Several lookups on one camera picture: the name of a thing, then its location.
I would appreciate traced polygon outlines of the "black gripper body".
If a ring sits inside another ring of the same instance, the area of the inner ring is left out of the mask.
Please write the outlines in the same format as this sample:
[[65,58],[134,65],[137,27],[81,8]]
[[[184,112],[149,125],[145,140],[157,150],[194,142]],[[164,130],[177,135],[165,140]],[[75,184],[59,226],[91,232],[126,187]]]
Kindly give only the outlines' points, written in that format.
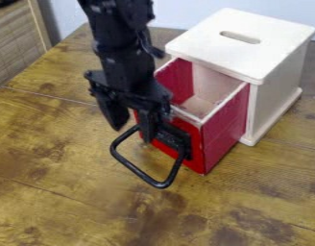
[[141,47],[137,44],[116,49],[96,44],[93,52],[102,69],[87,70],[83,73],[83,78],[90,84],[89,91],[113,90],[122,94],[122,104],[128,109],[169,114],[172,93],[153,76],[153,59],[161,59],[165,53],[150,45]]

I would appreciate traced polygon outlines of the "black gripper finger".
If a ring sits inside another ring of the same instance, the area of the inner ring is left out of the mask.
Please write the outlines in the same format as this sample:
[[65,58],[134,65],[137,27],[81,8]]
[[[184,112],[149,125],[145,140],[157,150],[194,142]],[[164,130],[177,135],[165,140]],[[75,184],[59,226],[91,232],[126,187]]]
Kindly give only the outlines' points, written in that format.
[[149,143],[157,133],[166,129],[168,123],[162,118],[161,112],[158,111],[138,110],[137,117],[142,141]]
[[118,131],[129,120],[129,112],[122,104],[122,94],[110,90],[90,90],[91,96],[96,98],[98,108],[106,118],[110,127]]

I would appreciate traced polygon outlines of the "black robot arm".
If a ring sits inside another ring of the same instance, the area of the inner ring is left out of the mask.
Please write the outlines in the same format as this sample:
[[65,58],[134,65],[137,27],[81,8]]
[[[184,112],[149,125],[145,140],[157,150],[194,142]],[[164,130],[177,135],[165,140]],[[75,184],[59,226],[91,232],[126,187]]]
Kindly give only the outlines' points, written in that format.
[[91,49],[102,68],[83,73],[89,92],[110,127],[120,130],[134,110],[142,140],[157,133],[170,112],[172,94],[156,81],[154,61],[165,56],[152,46],[146,23],[154,18],[152,0],[77,0],[93,36]]

